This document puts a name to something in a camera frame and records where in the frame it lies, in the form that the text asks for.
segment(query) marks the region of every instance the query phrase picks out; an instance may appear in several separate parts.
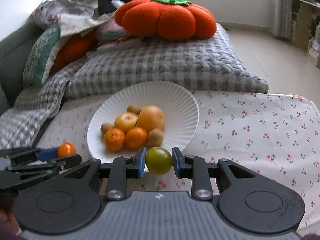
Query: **curtain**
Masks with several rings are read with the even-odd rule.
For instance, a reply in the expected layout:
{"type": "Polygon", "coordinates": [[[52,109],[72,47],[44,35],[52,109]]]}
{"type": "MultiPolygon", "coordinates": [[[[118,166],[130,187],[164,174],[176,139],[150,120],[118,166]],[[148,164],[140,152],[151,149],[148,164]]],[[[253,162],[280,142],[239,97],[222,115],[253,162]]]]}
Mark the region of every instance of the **curtain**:
{"type": "Polygon", "coordinates": [[[292,0],[273,1],[274,19],[271,32],[273,35],[285,39],[291,37],[292,0]]]}

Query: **kiwi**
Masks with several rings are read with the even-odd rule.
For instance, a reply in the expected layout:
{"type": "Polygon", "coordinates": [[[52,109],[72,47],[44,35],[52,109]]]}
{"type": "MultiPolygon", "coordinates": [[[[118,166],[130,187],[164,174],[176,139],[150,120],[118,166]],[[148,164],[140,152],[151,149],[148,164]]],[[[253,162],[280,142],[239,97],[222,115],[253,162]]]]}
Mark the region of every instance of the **kiwi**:
{"type": "Polygon", "coordinates": [[[104,135],[106,131],[108,131],[111,128],[113,128],[113,124],[105,122],[101,125],[100,130],[101,130],[101,133],[104,135]]]}
{"type": "Polygon", "coordinates": [[[128,106],[127,112],[130,112],[130,113],[134,113],[134,114],[139,115],[140,112],[141,112],[141,108],[139,108],[139,107],[138,107],[137,105],[135,105],[135,104],[132,104],[132,105],[129,105],[129,106],[128,106]]]}
{"type": "Polygon", "coordinates": [[[163,142],[163,132],[158,128],[151,130],[148,135],[147,146],[159,147],[161,146],[162,142],[163,142]]]}

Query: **tiled floor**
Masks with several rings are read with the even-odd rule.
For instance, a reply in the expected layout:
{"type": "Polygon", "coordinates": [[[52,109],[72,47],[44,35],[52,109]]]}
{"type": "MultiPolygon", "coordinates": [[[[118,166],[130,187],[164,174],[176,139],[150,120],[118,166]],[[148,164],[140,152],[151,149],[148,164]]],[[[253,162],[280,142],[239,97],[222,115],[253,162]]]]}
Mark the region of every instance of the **tiled floor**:
{"type": "Polygon", "coordinates": [[[231,44],[244,67],[269,83],[269,93],[295,93],[320,109],[320,69],[307,52],[268,33],[228,31],[231,44]]]}

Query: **green felt stem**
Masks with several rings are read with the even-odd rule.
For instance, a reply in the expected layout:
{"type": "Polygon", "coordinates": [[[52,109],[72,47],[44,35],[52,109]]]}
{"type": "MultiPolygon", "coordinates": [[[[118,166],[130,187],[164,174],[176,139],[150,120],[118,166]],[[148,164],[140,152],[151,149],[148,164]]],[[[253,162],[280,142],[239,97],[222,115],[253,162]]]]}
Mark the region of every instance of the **green felt stem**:
{"type": "Polygon", "coordinates": [[[164,4],[172,4],[172,5],[182,5],[182,6],[188,6],[191,4],[188,0],[151,0],[155,2],[160,2],[164,4]]]}

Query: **green tomato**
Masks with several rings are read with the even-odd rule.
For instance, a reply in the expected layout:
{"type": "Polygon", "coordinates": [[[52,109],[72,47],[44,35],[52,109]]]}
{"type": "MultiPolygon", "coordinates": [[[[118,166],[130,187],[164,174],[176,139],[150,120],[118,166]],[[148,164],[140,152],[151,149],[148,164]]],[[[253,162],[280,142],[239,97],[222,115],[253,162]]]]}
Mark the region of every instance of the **green tomato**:
{"type": "Polygon", "coordinates": [[[154,147],[148,150],[146,165],[151,173],[162,175],[171,170],[173,159],[171,154],[163,148],[154,147]]]}

